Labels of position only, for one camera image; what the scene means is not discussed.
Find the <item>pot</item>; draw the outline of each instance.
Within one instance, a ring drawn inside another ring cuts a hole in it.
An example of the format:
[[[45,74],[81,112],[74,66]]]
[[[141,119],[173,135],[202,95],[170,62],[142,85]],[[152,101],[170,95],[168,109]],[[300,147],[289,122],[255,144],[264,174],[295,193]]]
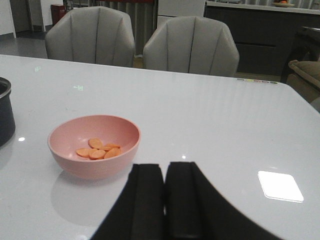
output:
[[[11,83],[0,77],[0,147],[13,136],[16,130],[10,93]]]

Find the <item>sofa cushion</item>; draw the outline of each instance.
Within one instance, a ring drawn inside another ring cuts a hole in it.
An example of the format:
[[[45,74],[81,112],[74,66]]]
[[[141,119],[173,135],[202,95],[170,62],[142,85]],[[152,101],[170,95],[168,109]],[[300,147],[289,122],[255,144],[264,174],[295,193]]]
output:
[[[297,61],[289,62],[289,67],[307,82],[320,89],[320,61]]]

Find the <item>floor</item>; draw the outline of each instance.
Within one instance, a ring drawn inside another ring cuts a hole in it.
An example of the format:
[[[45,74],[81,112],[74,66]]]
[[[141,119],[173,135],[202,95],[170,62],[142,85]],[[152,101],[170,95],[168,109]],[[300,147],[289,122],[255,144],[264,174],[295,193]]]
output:
[[[44,40],[45,36],[45,32],[26,31],[17,33],[17,38],[0,40],[0,54],[46,59],[47,53]],[[141,57],[135,57],[133,61],[133,67],[143,68],[143,59]],[[280,76],[244,72],[237,72],[235,77],[244,79],[280,81]]]

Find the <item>wall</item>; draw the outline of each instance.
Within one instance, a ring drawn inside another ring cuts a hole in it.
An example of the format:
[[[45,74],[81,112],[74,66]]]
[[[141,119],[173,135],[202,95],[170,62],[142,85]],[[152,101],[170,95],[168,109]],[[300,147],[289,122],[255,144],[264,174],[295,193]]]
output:
[[[42,17],[44,26],[52,25],[51,5],[63,4],[63,0],[41,0]]]
[[[0,0],[0,35],[10,33],[16,35],[10,2],[9,0]]]

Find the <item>plate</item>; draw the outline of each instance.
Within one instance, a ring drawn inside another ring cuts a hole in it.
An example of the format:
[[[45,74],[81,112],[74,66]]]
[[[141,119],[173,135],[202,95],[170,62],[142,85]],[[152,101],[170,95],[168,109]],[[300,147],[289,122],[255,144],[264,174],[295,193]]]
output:
[[[273,2],[272,5],[275,5],[276,7],[281,7],[281,8],[291,8],[294,6],[294,4],[291,4],[291,3],[281,3],[281,2]]]

